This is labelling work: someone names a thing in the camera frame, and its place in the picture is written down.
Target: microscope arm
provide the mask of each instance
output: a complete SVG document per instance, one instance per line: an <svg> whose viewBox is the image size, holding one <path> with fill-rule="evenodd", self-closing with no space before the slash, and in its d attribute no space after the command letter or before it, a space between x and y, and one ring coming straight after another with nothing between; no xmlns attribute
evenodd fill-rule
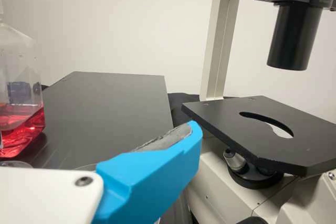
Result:
<svg viewBox="0 0 336 224"><path fill-rule="evenodd" d="M199 98L223 99L239 0L212 0Z"/></svg>

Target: black platform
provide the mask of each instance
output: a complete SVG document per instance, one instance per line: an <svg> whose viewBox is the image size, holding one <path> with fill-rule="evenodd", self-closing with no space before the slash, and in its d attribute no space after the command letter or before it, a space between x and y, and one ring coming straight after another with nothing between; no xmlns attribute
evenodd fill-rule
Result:
<svg viewBox="0 0 336 224"><path fill-rule="evenodd" d="M267 97L185 103L182 110L256 166L298 176L336 168L336 125Z"/></svg>

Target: white wall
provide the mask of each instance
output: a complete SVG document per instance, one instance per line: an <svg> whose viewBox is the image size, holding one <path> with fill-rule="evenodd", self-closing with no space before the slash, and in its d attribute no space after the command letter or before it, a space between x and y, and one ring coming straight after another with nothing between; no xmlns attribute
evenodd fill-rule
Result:
<svg viewBox="0 0 336 224"><path fill-rule="evenodd" d="M75 71L165 75L198 93L211 0L3 0L5 20L38 41L43 83ZM277 9L241 0L225 95L264 94L336 123L335 13L324 11L309 69L266 66Z"/></svg>

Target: pink liquid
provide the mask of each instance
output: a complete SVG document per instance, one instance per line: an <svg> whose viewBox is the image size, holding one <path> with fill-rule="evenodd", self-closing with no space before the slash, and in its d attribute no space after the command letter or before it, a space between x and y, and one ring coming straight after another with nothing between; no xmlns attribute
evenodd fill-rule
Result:
<svg viewBox="0 0 336 224"><path fill-rule="evenodd" d="M43 106L0 105L3 148L0 157L15 157L45 128Z"/></svg>

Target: black microscope stage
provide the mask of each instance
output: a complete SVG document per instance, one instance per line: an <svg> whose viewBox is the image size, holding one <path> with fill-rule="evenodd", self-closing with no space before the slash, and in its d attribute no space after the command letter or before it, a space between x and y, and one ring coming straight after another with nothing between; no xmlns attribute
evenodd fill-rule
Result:
<svg viewBox="0 0 336 224"><path fill-rule="evenodd" d="M336 125L270 98L184 103L182 111L258 167L302 177L336 168Z"/></svg>

